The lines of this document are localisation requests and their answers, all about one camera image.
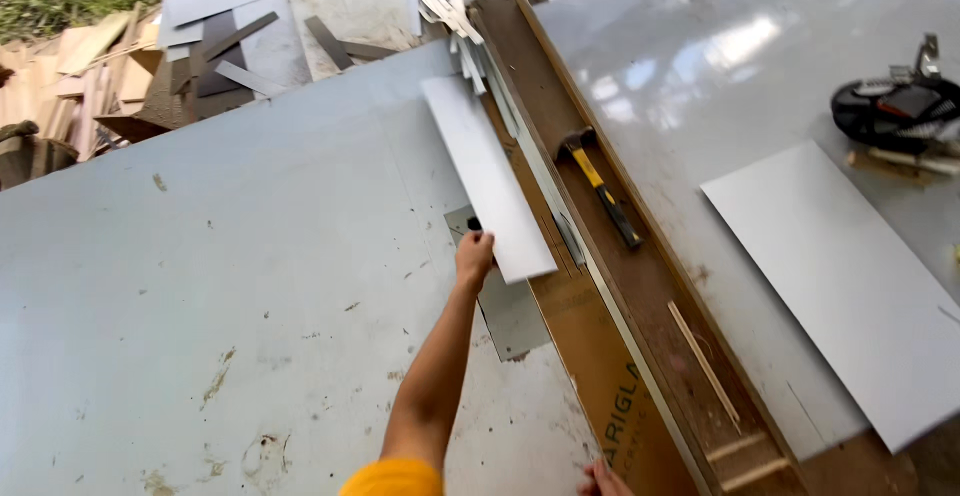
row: white plastic strip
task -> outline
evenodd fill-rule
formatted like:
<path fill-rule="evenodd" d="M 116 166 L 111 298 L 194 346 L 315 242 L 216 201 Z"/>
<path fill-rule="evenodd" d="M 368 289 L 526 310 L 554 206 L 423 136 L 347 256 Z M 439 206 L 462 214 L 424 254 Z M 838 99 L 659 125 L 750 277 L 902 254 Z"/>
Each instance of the white plastic strip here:
<path fill-rule="evenodd" d="M 496 235 L 493 253 L 503 280 L 513 283 L 556 271 L 550 248 L 480 102 L 457 76 L 420 85 L 480 224 Z"/>
<path fill-rule="evenodd" d="M 960 409 L 960 307 L 816 143 L 702 189 L 891 452 Z"/>

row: table surface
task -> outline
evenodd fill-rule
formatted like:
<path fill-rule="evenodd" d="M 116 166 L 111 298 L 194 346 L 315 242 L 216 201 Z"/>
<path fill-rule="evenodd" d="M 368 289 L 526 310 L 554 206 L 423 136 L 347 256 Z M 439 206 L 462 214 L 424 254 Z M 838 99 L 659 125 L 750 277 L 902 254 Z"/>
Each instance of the table surface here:
<path fill-rule="evenodd" d="M 429 44 L 0 192 L 0 493 L 334 494 L 378 457 L 467 204 Z M 456 494 L 569 493 L 598 455 L 552 344 L 477 310 Z"/>
<path fill-rule="evenodd" d="M 852 145 L 830 113 L 840 85 L 911 64 L 924 33 L 940 37 L 944 75 L 960 77 L 958 9 L 960 0 L 556 0 L 536 7 L 800 458 L 867 421 L 699 186 L 812 138 L 960 299 L 960 181 L 920 189 L 851 170 Z"/>

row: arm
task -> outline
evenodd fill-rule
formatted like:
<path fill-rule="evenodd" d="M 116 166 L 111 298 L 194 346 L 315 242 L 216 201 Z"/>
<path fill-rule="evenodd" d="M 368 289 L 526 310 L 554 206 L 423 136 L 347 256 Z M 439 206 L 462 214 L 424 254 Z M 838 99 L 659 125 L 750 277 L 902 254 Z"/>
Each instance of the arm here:
<path fill-rule="evenodd" d="M 380 458 L 422 458 L 443 472 L 467 370 L 474 303 L 493 258 L 492 234 L 463 236 L 457 283 L 396 392 Z"/>

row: grey table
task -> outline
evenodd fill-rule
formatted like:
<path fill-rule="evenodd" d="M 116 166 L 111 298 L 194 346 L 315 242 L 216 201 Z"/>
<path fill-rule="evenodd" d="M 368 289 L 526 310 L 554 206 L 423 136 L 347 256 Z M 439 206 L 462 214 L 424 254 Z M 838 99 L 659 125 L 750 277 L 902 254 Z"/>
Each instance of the grey table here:
<path fill-rule="evenodd" d="M 848 81 L 924 32 L 960 77 L 960 0 L 558 0 L 537 7 L 583 94 L 798 457 L 868 426 L 698 186 L 812 138 L 960 299 L 958 182 L 851 170 L 830 117 Z"/>

